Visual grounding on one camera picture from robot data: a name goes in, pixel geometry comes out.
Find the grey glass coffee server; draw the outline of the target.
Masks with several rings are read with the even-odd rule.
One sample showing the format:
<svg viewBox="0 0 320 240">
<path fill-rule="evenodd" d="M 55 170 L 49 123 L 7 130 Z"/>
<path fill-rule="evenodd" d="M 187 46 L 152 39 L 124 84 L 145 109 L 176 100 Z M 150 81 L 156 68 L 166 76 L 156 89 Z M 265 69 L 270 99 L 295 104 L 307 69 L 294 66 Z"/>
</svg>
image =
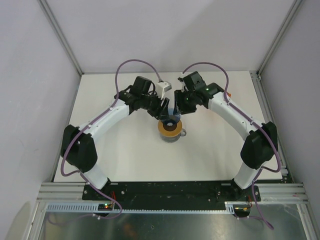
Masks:
<svg viewBox="0 0 320 240">
<path fill-rule="evenodd" d="M 186 135 L 187 135 L 187 131 L 184 128 L 182 128 L 181 132 L 177 136 L 169 137 L 169 136 L 164 136 L 160 134 L 160 137 L 166 143 L 174 143 L 178 141 L 181 137 L 185 137 Z"/>
</svg>

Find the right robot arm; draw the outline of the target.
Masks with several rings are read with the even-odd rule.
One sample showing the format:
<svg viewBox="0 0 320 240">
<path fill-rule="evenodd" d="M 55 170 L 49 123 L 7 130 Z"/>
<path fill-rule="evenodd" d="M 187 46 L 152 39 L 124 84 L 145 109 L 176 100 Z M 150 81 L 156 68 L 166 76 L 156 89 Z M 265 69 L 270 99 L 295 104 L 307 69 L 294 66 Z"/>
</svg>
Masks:
<svg viewBox="0 0 320 240">
<path fill-rule="evenodd" d="M 174 109 L 182 115 L 196 112 L 198 106 L 218 114 L 244 141 L 240 151 L 241 167 L 233 179 L 231 196 L 242 201 L 249 194 L 259 171 L 272 157 L 278 156 L 278 136 L 276 125 L 269 121 L 256 121 L 244 113 L 216 83 L 206 84 L 202 76 L 192 72 L 178 78 L 182 83 L 180 90 L 174 92 Z"/>
</svg>

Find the blue coffee dripper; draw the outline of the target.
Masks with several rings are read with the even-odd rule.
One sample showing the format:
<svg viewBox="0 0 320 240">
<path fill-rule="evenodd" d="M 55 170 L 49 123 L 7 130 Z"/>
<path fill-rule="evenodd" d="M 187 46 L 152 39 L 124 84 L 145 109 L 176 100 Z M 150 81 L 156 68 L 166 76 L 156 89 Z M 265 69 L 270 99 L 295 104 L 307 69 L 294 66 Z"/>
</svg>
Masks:
<svg viewBox="0 0 320 240">
<path fill-rule="evenodd" d="M 176 125 L 181 119 L 181 114 L 174 108 L 168 108 L 168 115 L 160 121 L 167 126 Z"/>
</svg>

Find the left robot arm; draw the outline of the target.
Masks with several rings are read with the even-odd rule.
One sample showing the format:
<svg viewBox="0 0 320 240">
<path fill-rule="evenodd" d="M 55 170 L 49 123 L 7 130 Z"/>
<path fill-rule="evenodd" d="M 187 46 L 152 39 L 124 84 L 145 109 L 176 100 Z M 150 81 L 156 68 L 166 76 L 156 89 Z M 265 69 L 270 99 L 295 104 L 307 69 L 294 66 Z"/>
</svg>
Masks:
<svg viewBox="0 0 320 240">
<path fill-rule="evenodd" d="M 144 109 L 157 120 L 168 117 L 169 99 L 165 93 L 172 85 L 167 81 L 153 83 L 137 76 L 134 83 L 115 95 L 107 110 L 79 126 L 68 125 L 63 132 L 61 157 L 82 173 L 94 186 L 93 194 L 100 200 L 110 196 L 109 178 L 99 165 L 96 143 L 115 124 L 134 111 Z"/>
</svg>

